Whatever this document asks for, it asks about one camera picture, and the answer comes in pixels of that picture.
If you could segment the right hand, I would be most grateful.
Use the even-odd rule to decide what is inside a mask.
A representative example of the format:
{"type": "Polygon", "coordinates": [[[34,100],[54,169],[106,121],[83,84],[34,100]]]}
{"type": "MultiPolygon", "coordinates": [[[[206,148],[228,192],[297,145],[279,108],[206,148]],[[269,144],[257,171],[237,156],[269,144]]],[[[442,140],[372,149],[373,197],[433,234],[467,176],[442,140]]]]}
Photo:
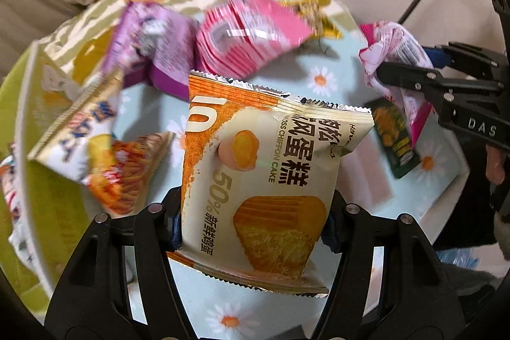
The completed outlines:
{"type": "Polygon", "coordinates": [[[505,155],[499,149],[487,145],[487,179],[495,185],[500,185],[505,179],[504,161],[505,155]]]}

